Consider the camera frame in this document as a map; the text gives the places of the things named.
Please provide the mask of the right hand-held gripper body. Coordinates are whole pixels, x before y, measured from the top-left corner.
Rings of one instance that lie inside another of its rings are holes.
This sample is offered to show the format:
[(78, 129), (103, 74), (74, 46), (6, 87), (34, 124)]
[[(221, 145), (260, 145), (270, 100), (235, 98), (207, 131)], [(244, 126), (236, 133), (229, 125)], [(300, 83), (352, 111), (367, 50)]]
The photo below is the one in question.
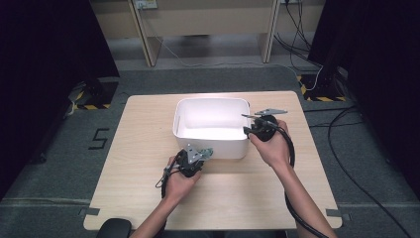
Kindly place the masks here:
[(254, 123), (249, 128), (255, 130), (254, 135), (261, 141), (267, 142), (276, 132), (279, 132), (284, 138), (287, 137), (287, 133), (278, 126), (277, 119), (274, 117), (274, 114), (281, 114), (282, 112), (284, 111), (266, 109), (256, 112), (254, 115), (244, 114), (244, 117), (254, 120)]

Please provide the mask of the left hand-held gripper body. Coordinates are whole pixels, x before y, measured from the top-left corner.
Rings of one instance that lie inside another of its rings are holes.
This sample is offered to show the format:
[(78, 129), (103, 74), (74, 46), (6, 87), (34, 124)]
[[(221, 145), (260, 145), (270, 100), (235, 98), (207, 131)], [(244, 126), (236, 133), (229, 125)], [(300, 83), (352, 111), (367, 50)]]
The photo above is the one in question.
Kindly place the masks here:
[(200, 160), (200, 150), (196, 150), (191, 144), (178, 152), (175, 156), (175, 163), (179, 171), (187, 178), (193, 177), (197, 172), (202, 170), (206, 161)]

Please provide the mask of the white plastic bin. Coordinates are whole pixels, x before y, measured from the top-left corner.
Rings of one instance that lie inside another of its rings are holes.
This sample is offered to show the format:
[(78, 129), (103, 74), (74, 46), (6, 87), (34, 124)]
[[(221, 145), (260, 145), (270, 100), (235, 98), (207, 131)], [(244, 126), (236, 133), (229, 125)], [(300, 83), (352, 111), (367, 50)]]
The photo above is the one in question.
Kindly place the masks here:
[(177, 103), (172, 133), (180, 148), (211, 148), (212, 159), (241, 159), (248, 152), (245, 127), (251, 122), (249, 103), (242, 98), (185, 98)]

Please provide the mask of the person's right hand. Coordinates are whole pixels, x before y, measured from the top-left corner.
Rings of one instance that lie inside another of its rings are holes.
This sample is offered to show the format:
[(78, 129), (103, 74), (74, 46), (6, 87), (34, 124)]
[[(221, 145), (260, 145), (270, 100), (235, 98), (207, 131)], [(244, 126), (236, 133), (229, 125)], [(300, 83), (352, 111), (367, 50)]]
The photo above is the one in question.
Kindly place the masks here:
[(261, 141), (254, 134), (250, 134), (249, 139), (257, 148), (262, 159), (273, 169), (280, 170), (290, 166), (290, 154), (287, 142), (278, 131), (266, 142)]

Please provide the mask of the person's left hand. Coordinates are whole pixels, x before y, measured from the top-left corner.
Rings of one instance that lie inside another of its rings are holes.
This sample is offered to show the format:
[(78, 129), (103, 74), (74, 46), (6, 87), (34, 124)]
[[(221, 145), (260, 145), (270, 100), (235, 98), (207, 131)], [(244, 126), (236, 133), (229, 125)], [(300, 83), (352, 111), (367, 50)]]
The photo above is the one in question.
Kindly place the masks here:
[(201, 172), (197, 172), (193, 177), (188, 178), (172, 165), (173, 161), (174, 157), (171, 157), (167, 163), (170, 167), (170, 173), (166, 181), (164, 199), (172, 203), (180, 203), (199, 181)]

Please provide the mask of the black hazard-striped stand base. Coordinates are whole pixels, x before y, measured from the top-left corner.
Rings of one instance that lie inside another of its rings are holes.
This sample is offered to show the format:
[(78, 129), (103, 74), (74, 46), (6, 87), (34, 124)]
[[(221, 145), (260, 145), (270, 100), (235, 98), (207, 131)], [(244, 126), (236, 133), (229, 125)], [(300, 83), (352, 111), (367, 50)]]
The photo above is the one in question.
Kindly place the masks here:
[(345, 101), (345, 93), (334, 79), (319, 79), (317, 74), (297, 76), (301, 93), (307, 101)]
[(85, 85), (73, 100), (73, 108), (81, 110), (108, 109), (117, 87), (117, 81), (101, 82), (99, 89)]

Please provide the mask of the black curtain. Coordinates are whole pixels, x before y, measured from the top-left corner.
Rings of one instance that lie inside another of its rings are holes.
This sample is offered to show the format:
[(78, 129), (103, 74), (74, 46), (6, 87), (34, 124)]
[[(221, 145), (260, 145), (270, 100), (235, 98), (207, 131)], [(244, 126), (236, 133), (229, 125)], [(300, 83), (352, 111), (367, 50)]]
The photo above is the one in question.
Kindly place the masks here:
[(309, 57), (348, 72), (376, 137), (420, 199), (420, 0), (325, 0)]
[(90, 0), (0, 0), (0, 200), (41, 153), (75, 84), (119, 71)]

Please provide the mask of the white wall socket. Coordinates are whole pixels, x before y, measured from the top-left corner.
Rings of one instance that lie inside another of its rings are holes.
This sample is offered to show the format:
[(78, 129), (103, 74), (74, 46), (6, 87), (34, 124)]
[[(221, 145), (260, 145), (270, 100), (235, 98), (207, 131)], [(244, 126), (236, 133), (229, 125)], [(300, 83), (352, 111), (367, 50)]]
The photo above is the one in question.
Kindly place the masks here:
[(135, 0), (135, 5), (140, 10), (156, 9), (157, 0)]

